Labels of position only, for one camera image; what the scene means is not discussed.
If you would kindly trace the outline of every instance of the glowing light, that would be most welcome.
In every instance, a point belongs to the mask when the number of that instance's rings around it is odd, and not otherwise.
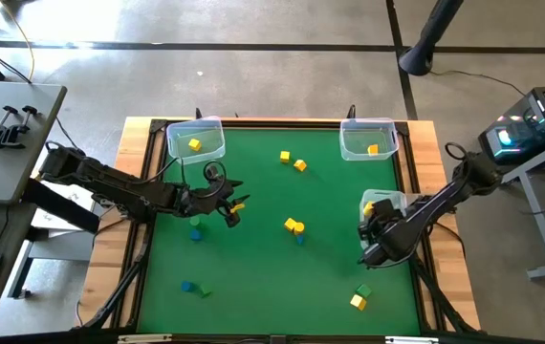
[[[499,151],[497,151],[494,156],[497,157],[498,155],[500,155],[500,153],[509,153],[509,152],[521,152],[521,149],[518,149],[518,148],[513,148],[513,149],[500,149]]]
[[[500,130],[498,132],[498,138],[500,138],[500,142],[502,142],[502,144],[506,144],[506,145],[512,144],[512,140],[511,140],[511,137],[509,136],[509,132],[507,132],[506,130]]]

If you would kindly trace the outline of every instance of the black stand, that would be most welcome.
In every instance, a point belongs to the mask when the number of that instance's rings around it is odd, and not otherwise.
[[[438,0],[422,29],[419,42],[400,56],[400,68],[410,75],[426,75],[432,70],[434,47],[463,3],[464,0]]]

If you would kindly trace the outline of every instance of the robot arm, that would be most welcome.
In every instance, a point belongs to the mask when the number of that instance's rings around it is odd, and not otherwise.
[[[103,205],[116,204],[120,213],[140,223],[153,219],[157,212],[190,217],[217,210],[224,216],[227,225],[232,227],[240,222],[238,212],[233,209],[249,197],[247,195],[228,200],[234,193],[234,187],[243,182],[227,179],[224,165],[217,161],[205,165],[204,175],[208,187],[190,189],[186,183],[142,180],[89,158],[80,150],[55,142],[46,143],[46,147],[48,156],[39,169],[42,180],[79,185],[92,191],[92,198],[96,202]],[[215,163],[224,169],[223,175],[218,173],[213,165]]]
[[[450,154],[449,145],[458,147],[464,156]],[[389,200],[375,203],[373,214],[358,227],[360,238],[369,243],[359,263],[376,268],[386,260],[405,260],[417,248],[426,227],[470,196],[489,195],[500,184],[502,175],[485,154],[467,153],[449,143],[446,150],[461,163],[453,170],[452,181],[436,195],[418,199],[406,209],[405,217]]]

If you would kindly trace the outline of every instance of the desk leg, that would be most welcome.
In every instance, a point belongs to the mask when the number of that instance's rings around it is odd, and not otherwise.
[[[13,278],[13,282],[11,283],[11,288],[9,289],[9,294],[7,297],[20,299],[31,295],[29,290],[24,290],[23,288],[24,282],[26,282],[26,277],[28,276],[28,272],[31,270],[31,265],[33,264],[34,260],[30,257],[32,248],[33,242],[29,241],[26,251],[24,252],[24,256],[22,257],[20,265],[17,268],[15,278]]]

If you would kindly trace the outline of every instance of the green cube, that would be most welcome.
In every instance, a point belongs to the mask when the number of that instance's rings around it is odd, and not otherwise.
[[[207,285],[200,285],[199,287],[200,297],[207,297],[211,294],[212,290]]]
[[[366,286],[366,285],[361,285],[356,289],[356,293],[359,296],[361,296],[363,298],[366,298],[372,293],[372,290],[370,288],[368,288],[368,286]]]

